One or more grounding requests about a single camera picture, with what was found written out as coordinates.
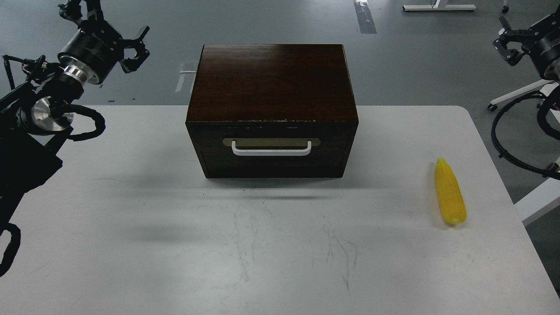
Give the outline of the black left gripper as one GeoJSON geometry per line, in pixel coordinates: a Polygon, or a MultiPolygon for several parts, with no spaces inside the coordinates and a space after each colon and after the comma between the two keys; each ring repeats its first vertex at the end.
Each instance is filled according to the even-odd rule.
{"type": "Polygon", "coordinates": [[[122,38],[106,21],[82,20],[78,31],[58,53],[61,64],[85,65],[93,73],[90,84],[102,84],[119,63],[125,74],[136,72],[150,56],[144,37],[148,25],[140,28],[135,38],[122,38]],[[133,58],[124,58],[124,49],[134,49],[133,58]]]}

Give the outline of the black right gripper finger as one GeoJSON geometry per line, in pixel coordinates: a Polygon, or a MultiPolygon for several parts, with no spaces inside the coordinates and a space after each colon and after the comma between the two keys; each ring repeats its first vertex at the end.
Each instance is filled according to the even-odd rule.
{"type": "Polygon", "coordinates": [[[502,26],[502,32],[499,33],[499,37],[493,42],[494,48],[496,48],[507,64],[516,66],[523,56],[527,54],[526,49],[523,48],[523,44],[532,38],[532,31],[512,29],[505,16],[500,16],[499,22],[502,26]],[[520,43],[521,50],[508,48],[508,44],[511,42],[520,43]]]}

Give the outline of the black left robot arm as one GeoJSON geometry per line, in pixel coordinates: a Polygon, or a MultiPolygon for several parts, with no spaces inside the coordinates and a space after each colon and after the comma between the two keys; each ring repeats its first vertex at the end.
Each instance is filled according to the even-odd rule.
{"type": "Polygon", "coordinates": [[[144,26],[137,38],[122,38],[100,19],[78,22],[78,31],[58,54],[20,59],[4,55],[11,91],[1,99],[1,231],[10,240],[1,257],[1,275],[12,266],[21,243],[10,220],[26,193],[45,184],[63,165],[58,151],[68,140],[100,136],[104,117],[77,105],[86,84],[102,84],[116,64],[125,73],[138,70],[150,55],[144,26]]]}

